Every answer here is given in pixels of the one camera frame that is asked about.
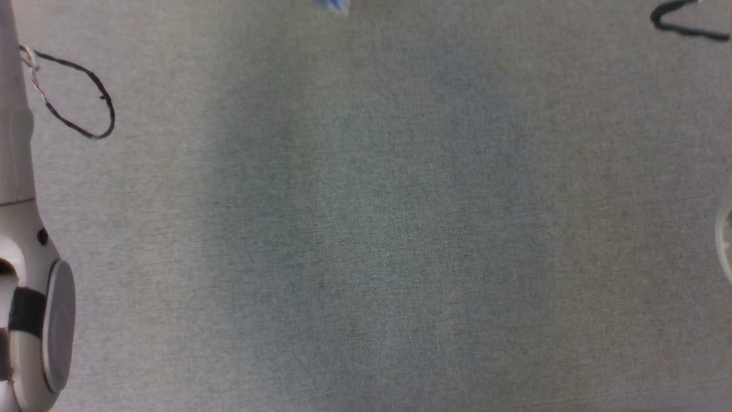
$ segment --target gray tablecloth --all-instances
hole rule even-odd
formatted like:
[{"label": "gray tablecloth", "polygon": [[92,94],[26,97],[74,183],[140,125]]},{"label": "gray tablecloth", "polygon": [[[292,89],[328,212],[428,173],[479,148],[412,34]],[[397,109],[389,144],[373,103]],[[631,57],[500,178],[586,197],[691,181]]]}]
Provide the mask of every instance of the gray tablecloth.
[{"label": "gray tablecloth", "polygon": [[[78,283],[59,412],[614,411],[732,397],[730,49],[655,1],[16,1],[119,128],[37,113]],[[672,20],[729,29],[710,1]],[[103,130],[89,80],[44,64]]]}]

